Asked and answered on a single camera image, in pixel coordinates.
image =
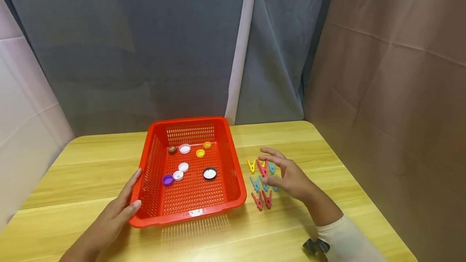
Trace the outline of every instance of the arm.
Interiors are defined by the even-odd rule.
[[[271,161],[282,171],[281,178],[267,176],[263,183],[278,186],[304,203],[318,228],[319,238],[330,245],[330,250],[326,253],[329,262],[385,261],[356,225],[343,215],[340,208],[294,161],[273,149],[261,148],[261,152],[270,155],[259,156],[259,160]]]
[[[341,219],[343,213],[340,208],[304,174],[294,161],[288,160],[282,153],[273,149],[261,148],[261,151],[270,154],[259,156],[261,161],[271,161],[282,170],[282,178],[267,176],[263,180],[265,183],[278,186],[291,197],[302,201],[316,226],[329,225]]]
[[[137,200],[129,204],[129,198],[141,169],[138,169],[123,187],[118,197],[112,200],[89,228],[64,253],[60,262],[94,262],[98,255],[118,237],[126,222],[141,207]]]

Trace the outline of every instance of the label on basket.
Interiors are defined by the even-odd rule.
[[[200,216],[202,213],[203,213],[202,209],[195,209],[195,210],[189,211],[190,216]]]

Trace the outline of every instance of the clothespin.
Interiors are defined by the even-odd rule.
[[[252,186],[254,186],[254,190],[256,192],[259,192],[259,177],[257,177],[257,182],[254,182],[254,180],[252,180],[252,176],[249,176],[249,179],[251,179],[251,183]]]
[[[256,196],[254,195],[254,192],[251,192],[251,195],[252,195],[252,198],[254,198],[254,202],[256,203],[257,208],[259,210],[262,210],[262,195],[261,195],[261,193],[259,193],[259,199],[256,198]]]
[[[261,192],[264,196],[265,206],[267,207],[267,209],[270,209],[272,207],[272,191],[270,191],[269,197],[265,195],[265,191]]]
[[[257,168],[259,169],[259,172],[261,173],[262,177],[266,177],[267,176],[267,167],[262,167],[260,160],[257,160],[256,164],[257,164]]]
[[[270,174],[274,174],[275,173],[275,164],[273,164],[272,162],[268,162],[269,163],[269,170],[270,170]]]
[[[261,183],[263,184],[263,188],[265,191],[269,191],[269,186],[264,184],[264,182],[262,181],[262,176],[259,176],[259,179],[261,180]]]
[[[256,162],[256,160],[254,159],[254,160],[252,161],[252,164],[251,164],[251,162],[249,162],[249,160],[248,160],[249,171],[251,171],[251,174],[254,174],[254,172],[256,171],[256,170],[255,170],[255,165],[254,165],[255,162]]]

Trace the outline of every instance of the red plastic basket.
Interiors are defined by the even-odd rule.
[[[203,158],[196,151],[211,142]],[[188,143],[188,154],[168,153],[169,146]],[[189,163],[181,181],[165,187],[162,177]],[[246,200],[246,188],[239,167],[230,128],[225,118],[183,118],[153,123],[147,131],[139,167],[142,176],[136,182],[131,202],[140,199],[141,209],[129,223],[136,228],[160,226],[199,216],[224,212]],[[203,178],[206,167],[214,167],[213,180]]]

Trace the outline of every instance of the wood grain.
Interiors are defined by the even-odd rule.
[[[316,237],[303,204],[273,192],[272,209],[259,212],[250,196],[246,160],[270,146],[295,160],[389,261],[416,261],[312,124],[238,125],[231,131],[248,190],[242,207],[163,228],[127,226],[99,260],[319,261],[301,248]],[[144,139],[145,133],[127,133],[70,142],[1,235],[0,261],[57,261],[137,169]]]

